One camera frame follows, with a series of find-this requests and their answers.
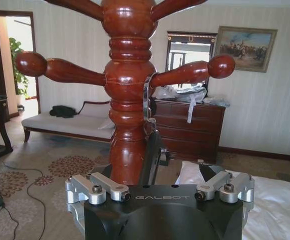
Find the wooden coat rack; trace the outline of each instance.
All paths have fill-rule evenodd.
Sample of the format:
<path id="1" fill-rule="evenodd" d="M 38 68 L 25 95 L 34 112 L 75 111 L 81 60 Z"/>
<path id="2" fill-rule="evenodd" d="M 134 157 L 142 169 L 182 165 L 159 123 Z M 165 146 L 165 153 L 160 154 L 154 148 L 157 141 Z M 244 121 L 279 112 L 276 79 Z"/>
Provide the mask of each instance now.
<path id="1" fill-rule="evenodd" d="M 116 125 L 110 148 L 111 178 L 122 184 L 137 184 L 146 148 L 143 87 L 146 77 L 156 72 L 150 62 L 149 39 L 159 19 L 206 0 L 164 0 L 159 4 L 154 0 L 102 0 L 100 5 L 90 0 L 46 1 L 101 21 L 111 37 L 111 61 L 104 73 L 97 73 L 59 58 L 44 59 L 38 53 L 23 52 L 16 58 L 17 68 L 27 76 L 104 86 L 111 97 L 109 117 Z M 191 62 L 156 74 L 150 82 L 151 94 L 158 86 L 194 84 L 209 76 L 226 78 L 234 68 L 235 62 L 228 55 L 216 56 L 210 62 Z"/>

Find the white cushion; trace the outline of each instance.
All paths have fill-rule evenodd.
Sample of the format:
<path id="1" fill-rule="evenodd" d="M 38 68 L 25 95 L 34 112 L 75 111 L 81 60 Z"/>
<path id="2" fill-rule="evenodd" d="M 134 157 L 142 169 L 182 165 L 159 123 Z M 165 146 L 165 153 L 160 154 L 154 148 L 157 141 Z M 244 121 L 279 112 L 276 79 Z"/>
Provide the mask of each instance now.
<path id="1" fill-rule="evenodd" d="M 56 131 L 68 134 L 111 139 L 114 131 L 112 128 L 98 129 L 104 122 L 103 117 L 75 115 L 73 118 L 50 116 L 48 112 L 41 113 L 24 119 L 24 127 Z"/>
<path id="2" fill-rule="evenodd" d="M 96 118 L 107 118 L 109 116 L 110 104 L 92 104 L 85 103 L 79 115 L 96 117 Z"/>
<path id="3" fill-rule="evenodd" d="M 115 123 L 108 117 L 97 129 L 113 129 L 115 128 Z"/>

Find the dresser drawer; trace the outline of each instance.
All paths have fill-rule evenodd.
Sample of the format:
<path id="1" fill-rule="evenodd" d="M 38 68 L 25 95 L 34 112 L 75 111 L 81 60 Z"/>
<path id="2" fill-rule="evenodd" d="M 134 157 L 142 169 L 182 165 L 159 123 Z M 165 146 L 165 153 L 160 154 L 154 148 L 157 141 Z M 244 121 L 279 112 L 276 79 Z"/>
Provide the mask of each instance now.
<path id="1" fill-rule="evenodd" d="M 157 125 L 157 129 L 161 136 L 169 139 L 208 143 L 211 145 L 216 145 L 218 142 L 218 136 L 209 132 L 172 128 L 160 125 Z"/>
<path id="2" fill-rule="evenodd" d="M 188 116 L 189 103 L 182 102 L 156 102 L 156 114 L 157 115 L 176 115 L 176 116 Z M 192 112 L 193 118 L 202 118 L 209 121 L 219 122 L 224 114 L 224 107 L 197 104 Z"/>
<path id="3" fill-rule="evenodd" d="M 188 116 L 189 107 L 189 105 L 171 105 L 170 114 L 176 116 Z M 192 112 L 193 118 L 202 118 L 214 122 L 219 122 L 222 115 L 222 108 L 205 107 L 199 104 L 194 107 Z"/>
<path id="4" fill-rule="evenodd" d="M 162 127 L 172 127 L 178 129 L 195 130 L 205 133 L 217 134 L 220 131 L 219 122 L 209 121 L 201 118 L 192 118 L 191 123 L 187 118 L 181 116 L 155 115 L 157 125 Z"/>
<path id="5" fill-rule="evenodd" d="M 215 145 L 193 142 L 185 140 L 176 140 L 171 138 L 162 138 L 163 143 L 170 152 L 193 154 L 197 155 L 197 158 L 214 158 L 215 157 Z"/>

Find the painting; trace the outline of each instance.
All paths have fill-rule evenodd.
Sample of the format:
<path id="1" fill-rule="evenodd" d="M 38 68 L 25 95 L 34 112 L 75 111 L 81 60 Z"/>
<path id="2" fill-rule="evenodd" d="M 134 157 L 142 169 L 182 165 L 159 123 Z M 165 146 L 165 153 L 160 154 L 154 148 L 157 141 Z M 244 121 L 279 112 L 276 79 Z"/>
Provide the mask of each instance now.
<path id="1" fill-rule="evenodd" d="M 266 73 L 277 30 L 220 26 L 215 55 L 229 54 L 236 70 Z"/>

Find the green leaves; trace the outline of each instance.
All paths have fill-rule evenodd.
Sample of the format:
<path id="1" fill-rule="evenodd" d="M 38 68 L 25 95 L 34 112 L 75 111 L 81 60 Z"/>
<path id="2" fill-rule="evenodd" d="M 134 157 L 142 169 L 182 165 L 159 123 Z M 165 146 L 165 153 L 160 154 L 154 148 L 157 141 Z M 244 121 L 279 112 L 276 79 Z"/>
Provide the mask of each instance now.
<path id="1" fill-rule="evenodd" d="M 14 74 L 14 82 L 15 82 L 15 91 L 17 95 L 25 95 L 26 98 L 29 97 L 27 93 L 27 89 L 29 87 L 29 80 L 22 74 L 17 68 L 15 63 L 15 58 L 18 53 L 23 52 L 24 50 L 20 48 L 22 43 L 20 41 L 16 41 L 15 38 L 9 38 L 9 46 L 10 46 L 10 54 L 11 54 L 11 62 L 13 65 L 13 74 Z"/>

